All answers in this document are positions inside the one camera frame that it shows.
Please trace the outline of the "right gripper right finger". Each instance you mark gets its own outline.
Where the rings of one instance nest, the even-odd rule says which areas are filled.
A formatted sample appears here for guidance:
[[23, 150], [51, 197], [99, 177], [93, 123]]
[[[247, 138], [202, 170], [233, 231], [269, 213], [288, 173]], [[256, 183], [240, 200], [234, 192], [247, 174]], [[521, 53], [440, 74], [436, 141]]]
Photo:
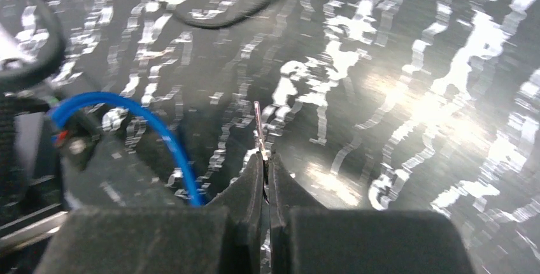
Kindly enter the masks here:
[[473, 273], [455, 225], [425, 210], [329, 209], [268, 161], [273, 273]]

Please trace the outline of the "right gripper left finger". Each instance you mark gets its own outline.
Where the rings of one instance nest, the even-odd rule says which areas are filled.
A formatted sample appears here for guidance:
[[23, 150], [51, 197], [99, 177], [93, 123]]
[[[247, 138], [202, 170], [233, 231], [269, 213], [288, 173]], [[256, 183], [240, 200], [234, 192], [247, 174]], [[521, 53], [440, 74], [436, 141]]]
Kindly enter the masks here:
[[37, 273], [258, 273], [264, 162], [202, 207], [86, 207], [69, 214]]

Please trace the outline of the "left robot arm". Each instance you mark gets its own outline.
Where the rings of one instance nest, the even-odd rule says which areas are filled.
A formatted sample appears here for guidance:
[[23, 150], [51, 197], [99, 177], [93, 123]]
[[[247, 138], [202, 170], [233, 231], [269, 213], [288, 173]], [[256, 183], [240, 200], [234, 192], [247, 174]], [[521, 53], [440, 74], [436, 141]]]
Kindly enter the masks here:
[[56, 73], [64, 60], [66, 40], [58, 16], [47, 0], [27, 0], [35, 7], [48, 38], [36, 55], [23, 51], [1, 29], [1, 224], [9, 224], [36, 207], [24, 205], [36, 171], [43, 136], [44, 100], [20, 92]]

